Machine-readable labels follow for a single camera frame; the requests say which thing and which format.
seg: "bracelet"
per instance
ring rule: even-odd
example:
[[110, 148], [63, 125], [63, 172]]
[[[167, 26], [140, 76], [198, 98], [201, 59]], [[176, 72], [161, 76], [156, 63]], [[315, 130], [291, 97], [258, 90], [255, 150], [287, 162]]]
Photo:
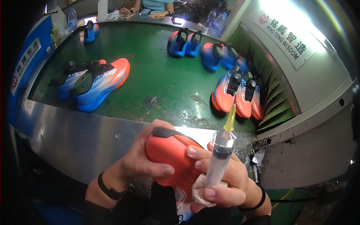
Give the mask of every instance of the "bracelet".
[[111, 199], [113, 200], [119, 200], [122, 196], [125, 195], [126, 192], [132, 192], [134, 190], [134, 186], [132, 184], [129, 185], [129, 187], [123, 191], [123, 192], [117, 192], [114, 189], [108, 189], [104, 182], [103, 182], [103, 174], [104, 172], [102, 172], [99, 177], [98, 177], [98, 185], [100, 187], [100, 189]]
[[266, 197], [265, 189], [262, 186], [259, 186], [259, 187], [261, 188], [261, 191], [262, 191], [262, 197], [261, 197], [259, 204], [257, 204], [257, 206], [255, 206], [254, 208], [241, 208], [240, 206], [237, 206], [239, 211], [242, 211], [242, 212], [254, 211], [254, 210], [257, 210], [258, 208], [260, 208], [264, 204], [265, 197]]

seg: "wrist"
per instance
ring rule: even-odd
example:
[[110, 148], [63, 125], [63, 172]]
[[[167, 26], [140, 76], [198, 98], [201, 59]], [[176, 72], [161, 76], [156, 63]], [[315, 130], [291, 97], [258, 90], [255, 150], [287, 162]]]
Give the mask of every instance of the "wrist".
[[249, 177], [247, 180], [245, 195], [246, 199], [241, 205], [242, 208], [253, 208], [261, 201], [262, 198], [261, 188]]
[[103, 174], [104, 185], [108, 189], [112, 188], [119, 193], [125, 191], [129, 187], [132, 180], [132, 178], [127, 176], [122, 160], [117, 161]]

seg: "water bottle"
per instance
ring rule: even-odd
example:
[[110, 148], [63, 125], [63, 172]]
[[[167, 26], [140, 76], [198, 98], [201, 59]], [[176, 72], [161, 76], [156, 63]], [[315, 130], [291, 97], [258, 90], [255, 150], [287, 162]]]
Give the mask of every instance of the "water bottle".
[[212, 10], [211, 13], [209, 13], [209, 15], [207, 16], [207, 19], [204, 23], [203, 28], [205, 30], [208, 30], [211, 27], [212, 23], [214, 22], [215, 18], [216, 18], [216, 9]]
[[104, 21], [108, 18], [108, 0], [98, 1], [98, 21]]
[[74, 8], [71, 8], [68, 16], [68, 29], [69, 33], [77, 28], [77, 16]]
[[216, 37], [220, 37], [220, 34], [222, 33], [226, 25], [226, 21], [227, 21], [226, 16], [227, 16], [226, 13], [219, 15], [211, 25], [210, 32]]

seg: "fingernail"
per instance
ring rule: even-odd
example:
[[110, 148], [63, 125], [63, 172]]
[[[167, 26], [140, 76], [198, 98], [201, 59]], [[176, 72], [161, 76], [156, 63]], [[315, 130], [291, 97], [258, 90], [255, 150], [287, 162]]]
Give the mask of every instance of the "fingernail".
[[195, 162], [195, 168], [199, 168], [201, 166], [202, 162], [201, 161], [196, 161]]
[[195, 154], [196, 154], [196, 150], [194, 148], [190, 147], [189, 150], [188, 150], [188, 155], [193, 156]]
[[175, 173], [175, 169], [173, 167], [163, 167], [162, 168], [162, 174], [164, 176], [170, 176]]
[[213, 197], [215, 197], [215, 190], [210, 189], [210, 188], [207, 188], [207, 189], [205, 190], [205, 197], [206, 197], [206, 198], [213, 198]]

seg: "light blue shirt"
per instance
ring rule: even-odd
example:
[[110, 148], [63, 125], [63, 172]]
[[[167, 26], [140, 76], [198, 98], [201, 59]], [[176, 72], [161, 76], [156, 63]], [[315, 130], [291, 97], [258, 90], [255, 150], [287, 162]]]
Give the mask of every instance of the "light blue shirt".
[[158, 13], [165, 11], [166, 3], [172, 3], [174, 0], [142, 0], [144, 9], [140, 13]]

